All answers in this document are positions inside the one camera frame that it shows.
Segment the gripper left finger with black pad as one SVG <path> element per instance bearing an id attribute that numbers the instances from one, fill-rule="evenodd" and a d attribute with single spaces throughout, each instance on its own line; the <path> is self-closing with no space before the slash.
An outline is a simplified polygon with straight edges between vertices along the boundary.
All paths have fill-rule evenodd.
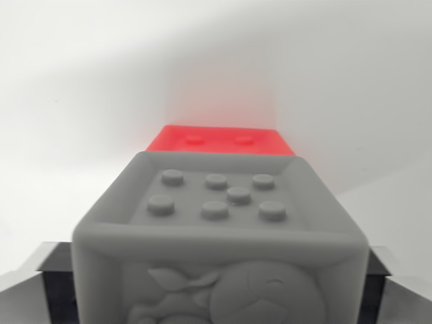
<path id="1" fill-rule="evenodd" d="M 77 323 L 69 242 L 43 242 L 1 275 L 2 323 Z"/>

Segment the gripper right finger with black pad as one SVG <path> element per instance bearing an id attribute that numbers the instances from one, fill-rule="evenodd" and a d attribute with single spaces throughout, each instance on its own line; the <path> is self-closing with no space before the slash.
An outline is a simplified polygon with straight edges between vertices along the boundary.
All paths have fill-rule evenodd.
<path id="1" fill-rule="evenodd" d="M 431 283 L 409 274 L 384 246 L 370 247 L 360 323 L 430 323 Z"/>

